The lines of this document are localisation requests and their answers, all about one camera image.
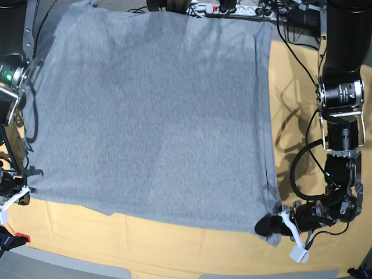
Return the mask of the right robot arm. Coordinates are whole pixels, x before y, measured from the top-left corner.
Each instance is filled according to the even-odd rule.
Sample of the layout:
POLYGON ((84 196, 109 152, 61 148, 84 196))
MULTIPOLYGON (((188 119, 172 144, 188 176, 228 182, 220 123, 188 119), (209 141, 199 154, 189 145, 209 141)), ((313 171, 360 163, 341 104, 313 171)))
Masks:
POLYGON ((14 120, 34 66, 38 5, 38 1, 1 1, 1 145, 8 152, 11 167, 1 168, 1 213, 15 202, 27 204, 29 193, 35 191, 22 177, 6 127, 14 120))

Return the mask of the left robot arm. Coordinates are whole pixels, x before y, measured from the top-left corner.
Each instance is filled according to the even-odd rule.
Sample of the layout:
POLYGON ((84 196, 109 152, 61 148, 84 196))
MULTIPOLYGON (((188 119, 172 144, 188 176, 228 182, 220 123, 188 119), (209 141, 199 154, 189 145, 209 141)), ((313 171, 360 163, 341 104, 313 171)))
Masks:
POLYGON ((307 142, 295 156, 289 181, 298 197, 290 208, 264 216, 255 225, 263 237, 288 236, 307 251, 319 234, 339 222, 350 223, 362 211, 362 154, 366 142, 363 119, 365 86, 360 74, 371 43, 370 1, 324 1, 320 4, 321 44, 318 76, 314 80, 321 138, 307 142), (296 184, 302 156, 322 146, 327 158, 326 182, 320 195, 306 195, 296 184))

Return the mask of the black robot base post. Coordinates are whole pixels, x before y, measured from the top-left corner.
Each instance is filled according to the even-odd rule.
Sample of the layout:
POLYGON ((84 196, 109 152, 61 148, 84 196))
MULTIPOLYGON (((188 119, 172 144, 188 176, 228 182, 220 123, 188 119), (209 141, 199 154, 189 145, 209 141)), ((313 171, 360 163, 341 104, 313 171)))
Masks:
POLYGON ((165 8, 169 12, 186 14, 191 0, 147 0, 146 5, 149 11, 158 11, 165 8))

